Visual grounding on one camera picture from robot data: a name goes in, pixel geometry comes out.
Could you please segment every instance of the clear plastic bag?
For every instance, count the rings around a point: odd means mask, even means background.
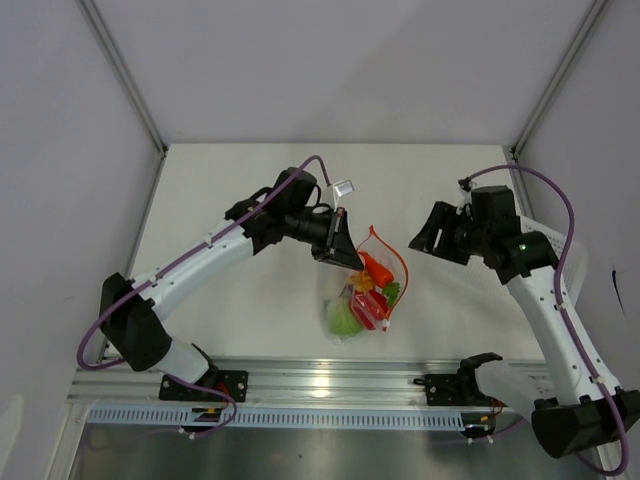
[[[325,292],[331,292],[325,295],[325,324],[337,343],[365,330],[386,332],[391,314],[409,284],[406,263],[373,226],[358,253],[365,270],[335,270],[325,288]]]

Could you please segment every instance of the purple cable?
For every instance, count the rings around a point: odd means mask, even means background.
[[[520,170],[522,172],[529,173],[534,177],[538,177],[540,180],[542,180],[547,185],[549,185],[553,190],[555,190],[555,192],[560,196],[565,207],[567,208],[567,212],[569,214],[569,228],[567,230],[567,238],[564,244],[564,248],[562,249],[562,253],[560,254],[558,267],[556,268],[555,274],[553,276],[553,289],[556,297],[556,302],[558,303],[558,305],[562,305],[564,303],[564,299],[562,298],[562,290],[563,290],[562,289],[562,270],[564,269],[565,262],[567,261],[567,255],[569,255],[569,248],[571,247],[571,242],[573,241],[573,233],[575,230],[575,214],[573,212],[573,206],[571,205],[571,201],[569,200],[569,197],[567,197],[567,195],[562,191],[562,189],[549,177],[543,175],[542,173],[532,168],[525,167],[522,165],[515,165],[515,164],[498,165],[495,167],[490,167],[484,170],[480,170],[479,172],[476,172],[467,178],[469,180],[473,180],[474,178],[477,178],[486,173],[495,172],[497,170],[506,170],[506,169]],[[573,326],[573,323],[571,322],[571,318],[569,317],[569,314],[564,308],[559,308],[558,310],[562,316],[562,320],[564,321],[565,326],[567,327],[567,331],[569,332],[569,336],[571,337],[571,340],[573,340],[573,343],[575,344],[576,349],[580,354],[580,357],[582,358],[584,364],[586,365],[587,370],[589,370],[589,374],[593,378],[598,378],[599,377],[598,370],[596,366],[593,364],[593,362],[591,361],[591,359],[589,358],[589,354],[587,353],[586,349],[584,348],[584,345],[580,341],[578,332]],[[616,407],[616,404],[613,398],[611,397],[611,394],[609,393],[609,390],[607,390],[607,388],[601,383],[598,383],[597,385],[598,385],[598,388],[600,389],[600,392],[602,393],[602,396],[605,398],[607,405],[611,409],[611,413],[613,414],[613,420],[616,424],[616,429],[618,430],[618,434],[620,436],[620,449],[621,449],[620,465],[618,465],[617,468],[608,471],[594,465],[593,463],[588,461],[586,458],[584,458],[580,454],[578,454],[578,457],[580,458],[580,460],[582,460],[582,462],[585,465],[587,465],[590,469],[594,470],[595,472],[601,475],[615,477],[624,473],[624,471],[627,469],[627,466],[629,465],[629,440],[627,438],[627,433],[624,428],[622,417],[620,415],[620,412],[618,411],[618,408]]]
[[[86,438],[85,440],[83,440],[83,442],[81,443],[81,448],[86,447],[88,450],[91,450],[93,452],[101,452],[104,450],[109,450],[111,448],[114,447],[118,447],[121,445],[127,445],[131,442],[136,442],[138,440],[141,440],[143,438],[146,437],[151,437],[153,435],[157,435],[159,433],[184,433],[184,434],[188,434],[190,439],[196,439],[196,438],[202,438],[202,437],[206,437],[209,436],[211,434],[213,434],[214,432],[216,432],[217,430],[221,429],[222,427],[225,427],[226,425],[228,425],[229,423],[233,422],[236,418],[236,415],[238,414],[238,404],[236,403],[236,401],[229,395],[227,395],[226,393],[220,392],[219,390],[214,390],[212,388],[206,388],[206,387],[200,387],[198,385],[193,385],[189,382],[185,382],[184,380],[179,379],[178,377],[174,377],[173,375],[169,375],[169,377],[171,378],[171,380],[173,380],[176,383],[179,383],[180,385],[183,385],[191,390],[199,390],[201,392],[205,392],[205,393],[209,393],[209,394],[213,394],[216,395],[217,397],[222,398],[223,400],[229,402],[229,404],[231,404],[233,406],[233,413],[229,416],[229,418],[227,418],[225,421],[215,425],[214,427],[211,428],[207,428],[204,431],[201,432],[186,432],[186,431],[181,431],[181,429],[176,430],[175,428],[155,428],[153,430],[149,430],[146,432],[142,432],[138,435],[134,435],[132,437],[126,438],[124,440],[121,441],[117,441],[117,442],[112,442],[109,443],[107,445],[104,446],[93,446],[91,444],[91,442],[89,441],[89,438]],[[87,437],[91,435],[91,430],[89,429],[86,434]]]
[[[490,443],[489,437],[496,438],[496,437],[499,437],[500,435],[510,432],[511,430],[516,428],[518,425],[520,425],[523,421],[524,421],[524,417],[520,417],[518,420],[513,422],[508,427],[505,427],[502,430],[498,430],[497,432],[494,432],[493,435],[474,438],[472,442],[469,442],[469,440],[466,437],[463,437],[463,438],[456,438],[455,440],[443,440],[441,442],[430,442],[430,443],[431,445],[436,447],[444,447],[448,445],[473,445],[475,443]]]
[[[239,225],[242,225],[249,218],[253,217],[260,210],[262,210],[271,200],[273,200],[280,192],[282,192],[282,190],[284,190],[291,182],[293,182],[293,180],[296,177],[298,177],[302,173],[302,171],[314,160],[317,160],[318,163],[320,163],[320,168],[322,169],[322,175],[324,176],[325,182],[327,182],[327,186],[331,185],[331,181],[329,180],[329,175],[327,174],[327,169],[324,165],[324,161],[319,155],[312,155],[311,157],[307,158],[304,162],[302,162],[302,164],[284,182],[282,182],[276,188],[271,190],[269,195],[267,195],[266,198],[262,202],[260,202],[251,212],[244,214],[242,217],[240,217],[238,220],[233,222],[231,225],[225,227],[224,229],[216,233],[213,237],[211,237],[211,243],[217,242],[222,237],[224,237],[227,233],[229,233],[231,230],[238,227]],[[176,268],[178,265],[188,260],[189,258],[193,257],[196,253],[207,248],[208,246],[209,244],[207,244],[206,242],[202,242],[201,244],[193,247],[191,250],[183,253],[178,258],[176,258],[173,262],[171,262],[169,265],[167,265],[158,273],[156,273],[155,275],[156,279],[162,278],[171,270]],[[82,337],[82,340],[80,341],[80,345],[78,346],[78,351],[76,352],[76,362],[78,362],[78,365],[80,366],[80,368],[82,368],[83,370],[104,370],[105,368],[109,368],[124,362],[124,359],[120,358],[118,360],[113,360],[107,363],[90,365],[84,360],[84,351],[87,348],[87,344],[89,343],[89,340],[91,339],[93,334],[98,330],[98,328],[100,328],[100,326],[104,322],[107,321],[107,319],[113,314],[113,312],[115,312],[123,304],[131,300],[131,298],[133,298],[134,296],[136,296],[146,288],[149,288],[151,285],[152,285],[152,281],[147,280],[146,282],[142,283],[138,287],[134,288],[129,293],[127,293],[122,298],[120,298],[118,301],[116,301],[114,304],[112,304],[109,308],[107,308],[102,313],[102,315],[100,315],[98,320],[93,322],[91,327],[89,327],[89,330],[87,330],[87,333],[85,333],[84,337]]]

